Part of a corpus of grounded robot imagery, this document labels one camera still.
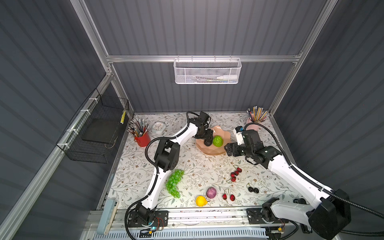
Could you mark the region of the red cherry cluster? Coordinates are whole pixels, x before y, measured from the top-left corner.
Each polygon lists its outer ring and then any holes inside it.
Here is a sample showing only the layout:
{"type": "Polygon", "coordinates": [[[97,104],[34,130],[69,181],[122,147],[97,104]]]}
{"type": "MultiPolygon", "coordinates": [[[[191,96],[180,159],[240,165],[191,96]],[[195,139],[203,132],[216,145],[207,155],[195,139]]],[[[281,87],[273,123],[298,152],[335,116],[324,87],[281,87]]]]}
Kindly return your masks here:
{"type": "Polygon", "coordinates": [[[233,167],[235,168],[235,170],[230,173],[230,178],[227,180],[227,183],[236,182],[239,174],[243,171],[242,168],[238,165],[233,165],[233,167]]]}

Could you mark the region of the green custard apple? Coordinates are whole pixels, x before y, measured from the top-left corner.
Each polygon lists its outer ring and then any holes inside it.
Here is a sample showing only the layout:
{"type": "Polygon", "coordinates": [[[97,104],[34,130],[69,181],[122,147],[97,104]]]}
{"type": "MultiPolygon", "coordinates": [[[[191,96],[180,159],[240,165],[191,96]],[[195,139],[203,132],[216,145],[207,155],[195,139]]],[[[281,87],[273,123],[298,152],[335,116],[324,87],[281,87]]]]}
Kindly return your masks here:
{"type": "Polygon", "coordinates": [[[221,136],[214,136],[213,145],[217,148],[222,147],[224,144],[224,139],[221,136]]]}

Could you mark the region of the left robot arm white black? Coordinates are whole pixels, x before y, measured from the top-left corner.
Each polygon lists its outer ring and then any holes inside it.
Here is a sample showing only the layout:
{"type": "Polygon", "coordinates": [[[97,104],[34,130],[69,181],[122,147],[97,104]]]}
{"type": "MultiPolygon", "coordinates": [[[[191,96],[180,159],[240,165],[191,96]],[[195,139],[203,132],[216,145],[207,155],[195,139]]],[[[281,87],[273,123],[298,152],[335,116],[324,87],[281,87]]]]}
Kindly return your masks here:
{"type": "Polygon", "coordinates": [[[151,224],[155,218],[159,194],[168,175],[179,162],[181,146],[189,139],[204,140],[209,146],[213,143],[213,130],[209,128],[211,117],[205,113],[186,112],[187,123],[176,134],[170,137],[157,137],[150,141],[145,149],[145,157],[152,164],[152,176],[146,195],[134,202],[134,213],[144,221],[151,224]]]}

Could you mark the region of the purple fig fruit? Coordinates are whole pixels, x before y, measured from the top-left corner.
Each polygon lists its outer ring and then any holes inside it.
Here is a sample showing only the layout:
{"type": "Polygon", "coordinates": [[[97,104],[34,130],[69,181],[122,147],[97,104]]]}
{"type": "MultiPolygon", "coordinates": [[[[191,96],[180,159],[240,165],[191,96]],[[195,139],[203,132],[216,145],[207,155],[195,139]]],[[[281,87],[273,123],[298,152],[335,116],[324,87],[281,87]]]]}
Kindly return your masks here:
{"type": "Polygon", "coordinates": [[[206,191],[206,196],[209,199],[214,199],[217,195],[217,190],[214,187],[209,187],[206,191]]]}

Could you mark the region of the dark avocado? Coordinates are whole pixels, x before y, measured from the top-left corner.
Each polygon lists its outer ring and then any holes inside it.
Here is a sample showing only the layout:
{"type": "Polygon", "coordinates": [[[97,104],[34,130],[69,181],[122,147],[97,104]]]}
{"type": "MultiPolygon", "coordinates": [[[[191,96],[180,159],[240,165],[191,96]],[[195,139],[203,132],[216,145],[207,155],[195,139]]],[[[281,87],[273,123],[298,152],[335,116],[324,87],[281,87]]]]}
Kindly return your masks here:
{"type": "Polygon", "coordinates": [[[207,147],[210,147],[213,144],[213,139],[205,139],[204,144],[207,147]]]}

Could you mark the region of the green grape bunch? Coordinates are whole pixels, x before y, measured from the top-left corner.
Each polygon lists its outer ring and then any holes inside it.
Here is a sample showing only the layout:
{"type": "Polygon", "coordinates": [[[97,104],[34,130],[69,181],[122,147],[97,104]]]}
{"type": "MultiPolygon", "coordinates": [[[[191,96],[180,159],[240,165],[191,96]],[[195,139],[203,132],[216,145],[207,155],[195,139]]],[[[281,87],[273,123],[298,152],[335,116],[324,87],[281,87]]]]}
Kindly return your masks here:
{"type": "Polygon", "coordinates": [[[176,199],[181,197],[178,189],[178,184],[181,182],[184,176],[183,170],[175,170],[166,183],[166,189],[168,193],[176,199]]]}

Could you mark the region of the pink faceted fruit bowl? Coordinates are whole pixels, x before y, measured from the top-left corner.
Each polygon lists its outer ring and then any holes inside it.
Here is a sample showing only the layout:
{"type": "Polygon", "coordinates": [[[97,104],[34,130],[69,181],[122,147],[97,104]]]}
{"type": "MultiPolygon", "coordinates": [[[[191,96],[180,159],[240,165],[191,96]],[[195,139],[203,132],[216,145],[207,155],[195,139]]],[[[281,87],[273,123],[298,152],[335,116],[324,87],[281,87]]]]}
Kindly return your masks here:
{"type": "Polygon", "coordinates": [[[220,126],[211,128],[213,131],[213,142],[210,146],[206,146],[205,141],[202,139],[196,140],[197,148],[209,156],[218,156],[226,153],[224,146],[231,142],[231,133],[224,131],[220,126]]]}

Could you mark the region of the red cherry pair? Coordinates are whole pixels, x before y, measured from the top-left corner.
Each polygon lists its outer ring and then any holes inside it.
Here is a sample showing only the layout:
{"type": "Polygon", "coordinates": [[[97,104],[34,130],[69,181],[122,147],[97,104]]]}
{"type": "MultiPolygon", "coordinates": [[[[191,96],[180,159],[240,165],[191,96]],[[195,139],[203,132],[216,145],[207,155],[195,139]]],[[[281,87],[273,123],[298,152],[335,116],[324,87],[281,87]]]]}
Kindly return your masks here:
{"type": "Polygon", "coordinates": [[[222,198],[223,198],[223,200],[232,201],[232,202],[234,202],[236,199],[235,195],[232,194],[229,189],[224,190],[224,192],[222,194],[222,198]]]}

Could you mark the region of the yellow lemon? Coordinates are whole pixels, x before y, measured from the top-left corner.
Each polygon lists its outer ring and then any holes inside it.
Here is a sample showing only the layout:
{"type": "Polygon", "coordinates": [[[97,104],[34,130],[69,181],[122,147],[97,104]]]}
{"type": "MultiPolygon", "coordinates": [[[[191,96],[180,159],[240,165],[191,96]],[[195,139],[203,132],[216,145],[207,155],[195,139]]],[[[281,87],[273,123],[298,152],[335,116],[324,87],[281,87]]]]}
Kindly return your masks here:
{"type": "Polygon", "coordinates": [[[208,204],[208,201],[207,201],[207,199],[204,196],[198,196],[196,198],[196,205],[198,207],[204,207],[207,204],[208,204]]]}

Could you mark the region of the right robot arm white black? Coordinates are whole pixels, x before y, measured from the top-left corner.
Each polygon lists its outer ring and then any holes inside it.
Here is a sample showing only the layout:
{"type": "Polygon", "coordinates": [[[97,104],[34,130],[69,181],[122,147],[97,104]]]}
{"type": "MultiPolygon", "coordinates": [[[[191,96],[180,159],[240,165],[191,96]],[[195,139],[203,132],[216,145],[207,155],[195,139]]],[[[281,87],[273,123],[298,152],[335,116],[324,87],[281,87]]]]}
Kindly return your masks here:
{"type": "Polygon", "coordinates": [[[225,145],[228,156],[244,156],[252,165],[260,165],[294,187],[306,200],[305,204],[286,202],[272,197],[262,205],[262,219],[273,223],[285,219],[309,226],[326,240],[333,239],[351,222],[350,207],[338,197],[348,199],[342,190],[334,192],[289,162],[282,147],[264,146],[255,130],[239,126],[234,129],[237,141],[225,145]]]}

